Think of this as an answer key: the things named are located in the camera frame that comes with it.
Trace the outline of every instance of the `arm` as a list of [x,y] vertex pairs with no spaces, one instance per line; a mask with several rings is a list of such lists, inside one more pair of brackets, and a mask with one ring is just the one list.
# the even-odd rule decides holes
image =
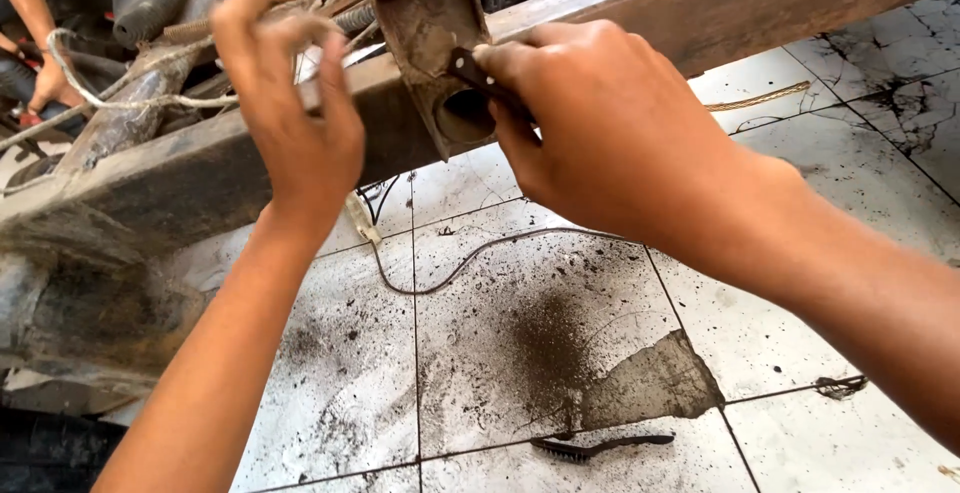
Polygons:
[[319,65],[325,123],[306,116],[292,51],[324,25],[257,22],[272,3],[226,0],[211,21],[273,200],[216,298],[164,371],[93,491],[226,491],[307,268],[360,178],[363,126],[330,34]]
[[[56,27],[46,0],[10,0],[10,2],[27,26],[36,45],[45,52],[47,35]],[[40,70],[36,80],[34,98],[30,100],[28,106],[34,114],[40,112],[53,99],[67,106],[77,106],[84,101],[77,90],[66,82],[64,71],[53,59],[44,59],[43,69]]]
[[789,309],[960,453],[960,383],[944,381],[960,377],[954,270],[733,142],[665,57],[612,23],[543,25],[475,56],[540,125],[542,140],[491,106],[524,195]]

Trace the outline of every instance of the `rusty chassis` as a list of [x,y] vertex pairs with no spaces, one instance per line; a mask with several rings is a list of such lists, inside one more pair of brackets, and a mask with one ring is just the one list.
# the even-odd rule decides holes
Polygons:
[[[458,29],[505,41],[544,22],[609,19],[693,76],[914,1],[531,0],[488,15],[485,28],[481,21]],[[374,2],[378,15],[397,5]],[[389,20],[385,29],[388,43],[398,36]],[[436,94],[411,83],[411,59],[387,54],[347,70],[367,131],[361,185],[488,141],[462,123],[447,123],[438,136],[423,98]],[[316,105],[311,90],[302,93]],[[122,129],[101,114],[107,127]],[[239,112],[227,112],[160,138],[134,132],[126,149],[95,159],[80,157],[103,134],[88,128],[73,148],[79,155],[64,159],[75,161],[67,171],[0,203],[0,361],[132,394],[149,390],[209,296],[156,283],[148,260],[251,223],[270,200],[246,128]]]

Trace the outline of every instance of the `hand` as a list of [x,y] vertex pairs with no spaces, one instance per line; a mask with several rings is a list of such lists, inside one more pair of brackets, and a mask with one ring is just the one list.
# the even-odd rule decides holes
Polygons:
[[78,91],[66,82],[64,70],[60,69],[52,58],[46,60],[36,77],[34,95],[30,99],[30,104],[27,105],[33,114],[40,114],[43,107],[53,100],[60,101],[66,106],[78,106],[84,101]]
[[[210,20],[240,112],[270,175],[274,197],[265,211],[318,247],[360,179],[364,130],[341,66],[346,41],[330,32],[330,22],[308,14],[258,20],[285,1],[225,0]],[[307,116],[294,88],[294,53],[311,40],[323,46],[323,120]]]
[[474,56],[540,125],[542,141],[490,106],[520,190],[579,225],[707,268],[749,239],[766,201],[806,188],[788,163],[730,140],[669,60],[614,23],[545,24]]

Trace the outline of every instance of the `metal bracket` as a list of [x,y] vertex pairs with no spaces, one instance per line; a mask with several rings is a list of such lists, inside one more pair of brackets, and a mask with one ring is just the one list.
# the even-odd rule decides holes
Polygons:
[[492,140],[487,98],[447,72],[457,47],[490,43],[480,0],[371,0],[414,105],[446,161]]

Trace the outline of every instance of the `round hole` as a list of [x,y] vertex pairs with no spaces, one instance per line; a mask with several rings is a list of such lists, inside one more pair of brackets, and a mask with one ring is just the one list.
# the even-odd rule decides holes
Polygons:
[[497,122],[489,114],[487,98],[475,89],[465,89],[447,97],[433,115],[443,136],[469,144],[494,134]]

